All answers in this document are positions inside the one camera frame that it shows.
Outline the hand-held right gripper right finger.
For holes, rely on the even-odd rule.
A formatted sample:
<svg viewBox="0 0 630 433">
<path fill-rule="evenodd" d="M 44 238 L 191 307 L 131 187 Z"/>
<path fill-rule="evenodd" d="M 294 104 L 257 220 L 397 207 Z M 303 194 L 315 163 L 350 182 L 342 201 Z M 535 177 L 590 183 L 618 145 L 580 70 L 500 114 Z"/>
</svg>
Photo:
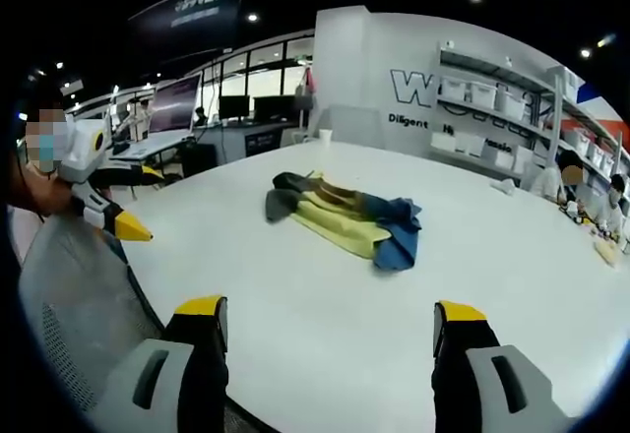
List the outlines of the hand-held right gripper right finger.
<svg viewBox="0 0 630 433">
<path fill-rule="evenodd" d="M 434 305 L 431 375 L 437 432 L 565 432 L 573 419 L 520 350 L 470 305 Z"/>
</svg>

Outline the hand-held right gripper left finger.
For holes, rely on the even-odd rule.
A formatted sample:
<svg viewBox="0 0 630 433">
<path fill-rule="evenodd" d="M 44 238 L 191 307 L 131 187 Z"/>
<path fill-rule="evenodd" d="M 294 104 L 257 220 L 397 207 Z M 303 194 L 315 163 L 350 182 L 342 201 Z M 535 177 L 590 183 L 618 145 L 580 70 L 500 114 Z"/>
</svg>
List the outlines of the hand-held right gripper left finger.
<svg viewBox="0 0 630 433">
<path fill-rule="evenodd" d="M 109 374 L 93 410 L 98 432 L 222 432 L 228 369 L 227 298 L 177 307 Z"/>
</svg>

